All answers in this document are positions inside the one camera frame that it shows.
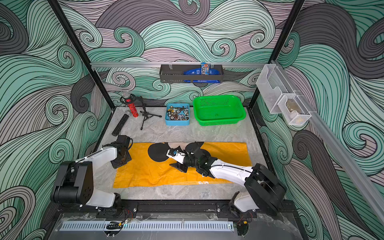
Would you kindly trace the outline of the yellow pillowcase with print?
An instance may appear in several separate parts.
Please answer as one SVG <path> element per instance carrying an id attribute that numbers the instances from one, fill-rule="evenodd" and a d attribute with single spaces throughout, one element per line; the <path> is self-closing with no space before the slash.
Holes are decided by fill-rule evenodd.
<path id="1" fill-rule="evenodd" d="M 132 160 L 118 168 L 114 188 L 158 187 L 164 185 L 229 184 L 230 181 L 203 177 L 194 168 L 182 173 L 170 166 L 175 160 L 155 162 L 148 154 L 151 143 L 134 143 L 129 153 Z M 203 142 L 202 149 L 227 163 L 251 166 L 246 143 Z"/>

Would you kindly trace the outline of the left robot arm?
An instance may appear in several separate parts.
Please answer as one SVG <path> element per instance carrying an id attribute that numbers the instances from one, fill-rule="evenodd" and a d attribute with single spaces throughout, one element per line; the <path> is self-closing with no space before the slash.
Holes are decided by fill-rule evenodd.
<path id="1" fill-rule="evenodd" d="M 94 186 L 96 170 L 111 165 L 118 169 L 132 160 L 129 150 L 133 139 L 119 135 L 100 150 L 76 161 L 60 164 L 51 192 L 51 201 L 59 205 L 82 205 L 96 208 L 113 208 L 119 194 L 105 192 Z"/>

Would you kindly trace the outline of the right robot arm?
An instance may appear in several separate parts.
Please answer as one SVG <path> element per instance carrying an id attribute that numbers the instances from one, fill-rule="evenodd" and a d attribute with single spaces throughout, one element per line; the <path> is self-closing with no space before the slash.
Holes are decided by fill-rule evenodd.
<path id="1" fill-rule="evenodd" d="M 197 142 L 187 145 L 184 149 L 180 146 L 170 148 L 166 156 L 176 161 L 171 166 L 182 173 L 194 168 L 203 177 L 227 180 L 245 187 L 245 192 L 238 192 L 231 199 L 229 207 L 233 211 L 245 213 L 261 210 L 267 215 L 276 216 L 283 208 L 283 198 L 287 189 L 262 164 L 246 167 L 224 162 L 201 149 Z"/>

